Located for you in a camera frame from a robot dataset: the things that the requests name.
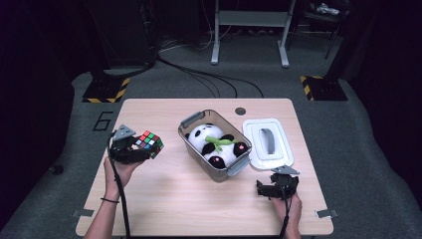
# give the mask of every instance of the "human hand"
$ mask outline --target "human hand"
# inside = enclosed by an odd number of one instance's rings
[[[286,202],[275,197],[272,197],[271,201],[276,208],[279,220],[283,223],[286,217]],[[301,238],[301,233],[299,232],[299,222],[301,221],[301,216],[302,201],[298,194],[295,193],[292,196],[292,204],[289,211],[289,223],[286,228],[286,237],[288,239]]]
[[[143,163],[144,161],[134,162],[131,164],[123,164],[120,162],[114,163],[115,170],[117,171],[120,177],[121,185],[123,187],[127,186],[134,170]],[[112,170],[109,157],[105,158],[104,167],[105,167],[105,198],[109,200],[113,200],[113,201],[118,201],[118,198],[119,198],[118,187],[117,187],[117,183],[115,182],[114,171]]]

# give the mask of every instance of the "human arm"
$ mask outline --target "human arm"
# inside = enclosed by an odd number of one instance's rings
[[[281,222],[284,222],[286,216],[286,203],[285,201],[272,197],[271,201],[276,209],[277,216]],[[302,201],[298,197],[298,194],[295,193],[292,196],[292,204],[289,211],[289,223],[286,228],[286,238],[287,239],[298,239],[301,238],[301,233],[299,232],[299,222],[302,216]]]
[[[120,177],[121,185],[125,187],[130,181],[131,175],[134,170],[140,166],[142,162],[136,162],[131,164],[122,164],[115,162],[115,169]],[[118,192],[117,183],[114,179],[114,171],[112,169],[109,158],[106,157],[104,160],[105,168],[105,195],[103,198],[110,201],[118,201],[120,194]],[[112,227],[114,224],[115,211],[117,203],[103,200],[100,209],[94,218],[93,223],[85,235],[86,239],[92,238],[111,238]]]

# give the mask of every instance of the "stuffed toy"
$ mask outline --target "stuffed toy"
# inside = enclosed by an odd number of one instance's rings
[[[238,142],[232,134],[224,134],[212,123],[196,127],[186,137],[211,165],[220,169],[249,149],[245,142]]]

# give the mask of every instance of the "gray box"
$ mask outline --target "gray box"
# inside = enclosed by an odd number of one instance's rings
[[[220,127],[225,134],[232,134],[238,141],[243,141],[249,146],[248,151],[244,152],[242,155],[236,158],[236,160],[227,165],[226,168],[215,168],[208,162],[207,159],[205,159],[204,156],[201,155],[198,150],[196,150],[196,148],[186,138],[186,134],[191,133],[194,128],[209,122]],[[249,158],[249,153],[252,150],[251,142],[227,120],[225,120],[213,110],[205,110],[188,117],[180,123],[178,132],[180,137],[185,141],[187,151],[192,156],[192,158],[195,159],[195,161],[198,162],[202,169],[204,169],[204,171],[216,182],[223,182],[228,177],[236,175],[251,161]]]

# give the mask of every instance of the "table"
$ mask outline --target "table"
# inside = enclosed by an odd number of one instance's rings
[[[238,116],[236,108],[246,113]],[[301,175],[298,193],[303,201],[300,231],[303,235],[327,235],[333,230],[330,218],[317,218],[315,210],[326,209],[317,175],[293,103],[287,99],[130,99],[121,107],[114,129],[125,124],[136,135],[149,130],[161,137],[164,149],[133,174],[125,188],[130,231],[133,236],[258,236],[279,235],[273,204],[259,196],[256,180],[271,184],[271,171],[251,165],[239,174],[217,183],[191,158],[177,129],[194,113],[214,110],[239,131],[249,119],[278,119],[287,134]],[[100,208],[105,191],[100,164],[77,234],[85,235]],[[113,235],[124,236],[121,206],[117,208]]]
[[[224,11],[220,10],[219,0],[216,0],[214,48],[212,51],[211,64],[218,64],[218,56],[220,53],[220,25],[283,27],[282,40],[277,41],[277,44],[282,66],[283,68],[288,68],[289,60],[285,44],[289,34],[295,3],[296,0],[291,0],[288,12]]]

